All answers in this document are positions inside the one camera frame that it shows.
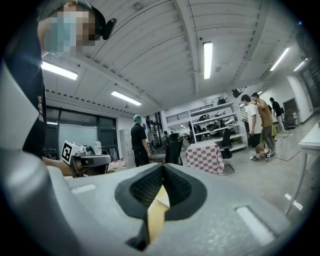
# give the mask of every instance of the red and white checkered cloth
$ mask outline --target red and white checkered cloth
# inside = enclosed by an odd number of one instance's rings
[[[221,174],[225,167],[218,145],[210,140],[191,144],[186,150],[186,163],[212,174]]]

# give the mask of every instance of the metal shelf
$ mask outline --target metal shelf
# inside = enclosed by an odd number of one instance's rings
[[[243,143],[237,143],[235,145],[232,146],[232,148],[230,149],[230,151],[235,151],[235,150],[239,150],[239,149],[243,149],[247,147],[246,144],[243,144]]]
[[[238,137],[242,137],[242,136],[244,136],[245,134],[243,134],[243,133],[237,133],[237,134],[233,134],[233,135],[231,135],[230,136],[230,140],[231,139],[235,139],[235,138],[238,138]],[[208,139],[208,141],[211,141],[211,142],[221,142],[221,141],[223,141],[223,137],[219,137],[219,138],[211,138],[211,139]]]
[[[235,123],[235,124],[229,125],[229,127],[238,126],[238,125],[240,125],[240,124],[239,123]],[[228,128],[228,125],[225,126],[225,127],[214,129],[214,130],[207,130],[207,131],[204,131],[204,132],[199,132],[199,133],[196,133],[195,135],[197,136],[197,135],[202,135],[202,134],[209,134],[209,133],[221,131],[221,130],[224,130],[224,129],[227,129],[227,128]]]
[[[195,112],[191,112],[190,116],[194,117],[194,116],[199,116],[199,115],[203,115],[212,111],[217,111],[217,110],[222,110],[228,107],[231,107],[231,105],[234,104],[233,102],[228,102],[228,103],[224,103],[221,105],[217,105],[217,106],[212,106],[212,107],[208,107],[206,109],[201,109],[201,110],[197,110]]]
[[[214,118],[210,118],[210,119],[203,120],[203,121],[198,121],[198,122],[192,122],[192,123],[193,123],[193,125],[202,124],[202,123],[210,122],[210,121],[213,121],[213,120],[218,120],[218,119],[223,119],[223,118],[231,117],[231,116],[236,115],[236,114],[237,114],[237,113],[224,114],[224,115],[220,115],[220,116],[218,116],[218,117],[214,117]]]

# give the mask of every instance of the shorts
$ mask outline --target shorts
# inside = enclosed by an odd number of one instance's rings
[[[256,133],[256,134],[250,134],[250,142],[251,142],[251,146],[253,148],[255,148],[256,146],[258,146],[260,144],[260,137],[261,137],[261,133]]]

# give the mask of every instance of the fluorescent light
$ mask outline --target fluorescent light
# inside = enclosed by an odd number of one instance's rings
[[[270,71],[273,71],[276,66],[278,66],[278,64],[280,63],[280,61],[286,56],[286,54],[288,53],[289,48],[285,49],[284,52],[282,53],[282,55],[280,56],[280,58],[276,61],[276,63],[273,65],[272,68],[270,68]]]
[[[214,47],[214,44],[212,42],[206,42],[206,43],[203,44],[203,51],[204,51],[204,79],[209,79],[210,76],[211,76],[213,47]]]
[[[78,74],[76,74],[76,73],[70,72],[68,70],[65,70],[65,69],[58,67],[58,66],[55,66],[55,65],[51,65],[47,62],[43,62],[41,65],[41,68],[43,70],[47,70],[47,71],[56,73],[58,75],[61,75],[61,76],[64,76],[64,77],[67,77],[67,78],[70,78],[73,80],[76,80],[77,76],[78,76]]]
[[[293,72],[297,71],[303,64],[305,64],[304,61],[302,61],[302,62],[299,64],[299,66],[297,66],[297,67],[293,70]]]
[[[130,102],[130,103],[132,103],[132,104],[135,104],[135,105],[137,105],[137,106],[140,106],[140,105],[141,105],[140,102],[135,101],[134,99],[129,98],[129,97],[127,97],[127,96],[125,96],[125,95],[123,95],[123,94],[121,94],[121,93],[119,93],[119,92],[117,92],[117,91],[115,91],[115,90],[113,91],[113,93],[111,93],[111,95],[116,96],[116,97],[118,97],[118,98],[120,98],[120,99],[123,99],[123,100],[125,100],[125,101],[127,101],[127,102]]]
[[[57,122],[46,122],[47,125],[53,125],[53,126],[57,126],[58,123]]]

